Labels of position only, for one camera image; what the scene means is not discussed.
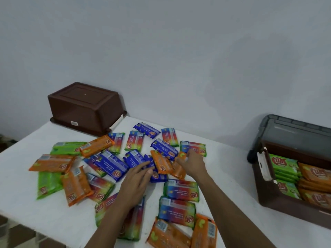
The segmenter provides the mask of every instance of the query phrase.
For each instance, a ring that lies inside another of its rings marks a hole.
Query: human hand
[[[184,168],[189,176],[193,177],[194,180],[197,181],[199,178],[208,175],[202,155],[196,153],[192,149],[189,149],[186,156],[186,161],[179,157],[176,157],[175,161]]]
[[[125,211],[131,210],[143,198],[154,169],[154,167],[150,167],[142,170],[148,164],[150,164],[150,161],[131,168],[121,184],[115,203]]]

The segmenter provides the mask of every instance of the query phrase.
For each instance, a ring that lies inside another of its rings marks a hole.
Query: forearm
[[[85,248],[112,248],[128,213],[116,201],[107,210],[100,226],[93,234]]]
[[[208,174],[201,175],[197,183],[227,248],[275,247]]]

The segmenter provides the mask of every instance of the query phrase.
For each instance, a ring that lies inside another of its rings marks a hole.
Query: white table
[[[126,117],[114,132],[125,132],[124,143],[130,130],[141,120]],[[165,128],[146,122],[156,129]],[[264,208],[257,202],[254,175],[246,161],[247,151],[230,147],[192,134],[176,131],[184,141],[206,144],[205,163],[209,174],[226,195],[263,231],[277,247],[329,247],[331,231],[312,223],[291,217],[272,209]],[[52,124],[43,125],[0,154],[0,214],[13,219],[31,229],[43,233],[70,247],[83,247],[96,230],[94,219],[95,203],[89,199],[68,207],[64,191],[36,200],[37,172],[28,168],[42,154],[47,154],[53,144],[59,141],[91,141],[95,137]],[[151,150],[152,140],[144,138],[142,154]],[[121,182],[113,192],[118,192]],[[151,184],[146,192],[145,214],[141,240],[128,242],[118,240],[116,247],[149,247],[145,244],[155,216],[158,214],[159,197],[163,193],[163,183]],[[202,193],[196,204],[197,212],[209,215],[210,211]],[[188,234],[192,230],[182,226]],[[224,247],[218,233],[217,247]]]

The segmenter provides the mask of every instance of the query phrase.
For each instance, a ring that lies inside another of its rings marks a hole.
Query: brown plastic box
[[[79,82],[49,95],[48,101],[51,122],[98,137],[127,113],[117,92]]]
[[[265,181],[260,169],[262,166],[258,161],[253,164],[256,188],[259,203],[265,207],[286,213],[288,215],[309,221],[311,223],[331,229],[331,211],[309,202],[292,198],[280,192],[274,170],[272,168],[270,154],[296,159],[299,162],[310,164],[324,169],[331,169],[331,160],[316,156],[314,154],[301,152],[286,146],[271,142],[259,142],[258,152],[264,152],[267,167],[270,171],[272,180]]]

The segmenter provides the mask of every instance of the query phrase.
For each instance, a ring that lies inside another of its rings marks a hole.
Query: white wall
[[[75,81],[129,114],[241,148],[263,116],[331,127],[331,0],[0,0],[0,133]]]

